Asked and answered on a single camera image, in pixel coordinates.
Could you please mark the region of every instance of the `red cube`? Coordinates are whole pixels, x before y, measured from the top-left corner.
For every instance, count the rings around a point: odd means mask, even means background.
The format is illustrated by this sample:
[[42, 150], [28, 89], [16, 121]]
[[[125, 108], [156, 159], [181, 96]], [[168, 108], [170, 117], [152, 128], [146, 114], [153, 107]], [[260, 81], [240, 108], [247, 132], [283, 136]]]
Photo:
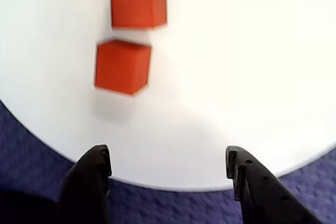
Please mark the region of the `red cube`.
[[153, 28], [167, 21], [166, 0], [111, 0], [113, 28]]
[[134, 94], [147, 84], [151, 47], [111, 40], [97, 47], [95, 86]]

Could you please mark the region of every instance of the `cube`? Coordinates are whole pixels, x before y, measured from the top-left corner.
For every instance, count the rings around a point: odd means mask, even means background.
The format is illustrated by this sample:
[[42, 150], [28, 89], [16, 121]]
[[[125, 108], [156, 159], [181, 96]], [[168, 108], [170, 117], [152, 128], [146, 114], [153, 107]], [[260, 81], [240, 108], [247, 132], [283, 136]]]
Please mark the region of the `cube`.
[[97, 46], [95, 86], [135, 94], [147, 84], [151, 47], [121, 40]]
[[166, 23], [166, 0], [111, 0], [113, 28], [154, 28]]

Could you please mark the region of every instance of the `white table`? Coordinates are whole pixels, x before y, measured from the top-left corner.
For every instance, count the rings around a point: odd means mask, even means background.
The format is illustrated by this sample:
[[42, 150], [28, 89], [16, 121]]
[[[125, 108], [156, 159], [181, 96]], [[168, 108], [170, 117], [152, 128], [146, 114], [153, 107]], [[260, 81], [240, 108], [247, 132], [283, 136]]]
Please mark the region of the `white table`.
[[[77, 160], [108, 144], [114, 178], [228, 188], [239, 145], [277, 175], [336, 141], [335, 0], [168, 0], [169, 25], [112, 31], [109, 0], [0, 0], [0, 99]], [[96, 90], [96, 42], [153, 46], [137, 96]]]

